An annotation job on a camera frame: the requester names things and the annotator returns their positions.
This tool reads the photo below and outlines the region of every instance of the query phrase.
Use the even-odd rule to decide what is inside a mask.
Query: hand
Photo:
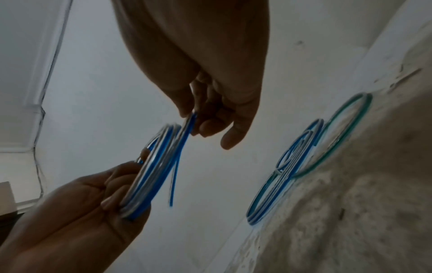
[[[195,107],[193,134],[211,136],[234,122],[221,145],[230,149],[239,143],[260,102],[269,40],[267,0],[112,1],[141,70],[182,117]]]
[[[141,157],[148,153],[143,150]],[[24,214],[0,248],[0,272],[104,272],[149,217],[150,209],[130,222],[117,211],[140,168],[124,163],[49,194]]]

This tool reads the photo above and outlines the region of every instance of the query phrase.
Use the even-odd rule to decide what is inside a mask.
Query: blue wire coil
[[[120,214],[123,218],[129,220],[138,218],[150,206],[175,166],[170,190],[170,206],[172,206],[181,151],[194,127],[195,120],[196,115],[190,114],[183,126],[178,124],[163,126],[146,145],[150,154],[146,161],[142,161],[141,158],[136,160],[143,166],[120,203]]]
[[[360,107],[355,115],[352,116],[341,133],[330,143],[325,152],[314,158],[312,151],[314,147],[321,144],[320,140],[322,140],[323,135],[328,131],[334,121],[356,102],[360,103]],[[283,153],[276,164],[275,170],[258,191],[258,194],[255,196],[246,212],[248,223],[253,226],[260,222],[273,208],[281,194],[289,190],[295,179],[310,173],[328,158],[357,126],[367,112],[371,102],[371,94],[356,94],[345,102],[325,125],[322,119],[317,119],[312,122],[288,150]],[[272,189],[264,197],[264,194],[271,185],[273,185]]]

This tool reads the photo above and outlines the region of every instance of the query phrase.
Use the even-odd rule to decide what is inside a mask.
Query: white ceiling
[[[0,1],[0,152],[33,147],[68,2]]]

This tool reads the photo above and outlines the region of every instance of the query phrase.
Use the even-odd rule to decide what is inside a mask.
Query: cable
[[[150,154],[144,162],[141,158],[137,159],[137,162],[143,166],[120,203],[120,213],[123,218],[135,220],[148,208],[175,165],[170,193],[170,206],[172,206],[181,151],[194,127],[195,120],[196,115],[190,114],[183,126],[165,125],[146,145]]]
[[[324,120],[317,119],[309,125],[306,130],[294,141],[286,150],[270,177],[258,191],[253,199],[249,209],[246,212],[246,218],[250,225],[255,225],[261,221],[267,213],[273,208],[283,192],[290,189],[293,182],[302,176],[313,171],[325,159],[327,159],[347,138],[352,130],[363,118],[372,102],[372,94],[359,93],[345,102],[324,125]],[[314,147],[322,145],[323,136],[329,130],[329,127],[337,118],[345,112],[352,104],[360,102],[360,107],[343,128],[342,132],[330,143],[328,148],[314,159]],[[263,198],[264,194],[273,184],[270,192]]]

